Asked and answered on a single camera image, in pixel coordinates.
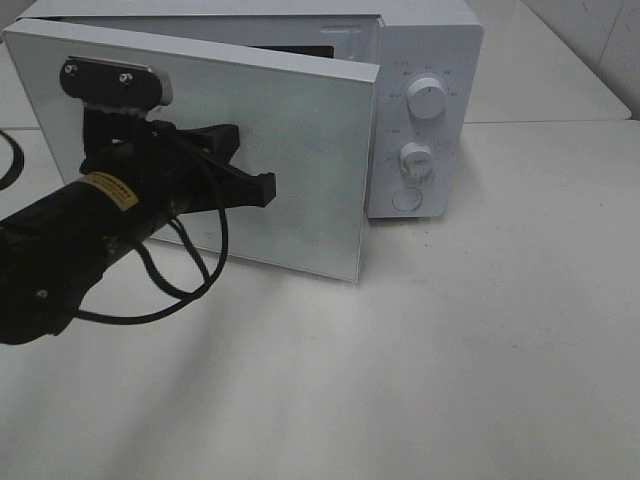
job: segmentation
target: white knob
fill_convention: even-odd
[[[447,105],[447,87],[436,77],[415,80],[407,89],[407,104],[411,113],[422,120],[433,118]]]
[[[424,179],[433,171],[433,154],[428,145],[408,143],[400,150],[400,173],[404,177]]]

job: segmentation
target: table surface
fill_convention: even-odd
[[[622,120],[629,109],[524,4],[471,0],[486,36],[467,122]],[[0,128],[37,128],[0,45]]]
[[[15,134],[0,216],[57,186]],[[446,216],[372,222],[358,285],[233,260],[164,321],[0,348],[0,477],[637,479],[638,151],[632,121],[467,125]],[[133,256],[85,302],[166,304]]]

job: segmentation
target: power level knob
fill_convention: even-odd
[[[434,76],[425,76],[407,88],[407,104],[411,113],[419,119],[427,120],[442,113],[447,105],[447,87]]]

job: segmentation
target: timer knob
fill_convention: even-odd
[[[433,171],[433,154],[420,142],[406,144],[400,150],[400,173],[406,178],[425,179]]]

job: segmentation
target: yellow label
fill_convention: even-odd
[[[133,190],[131,190],[122,180],[114,177],[113,175],[109,175],[108,173],[92,172],[78,181],[88,183],[89,185],[96,187],[113,200],[113,203],[115,203],[123,212],[129,210],[138,203],[138,197],[133,193]]]

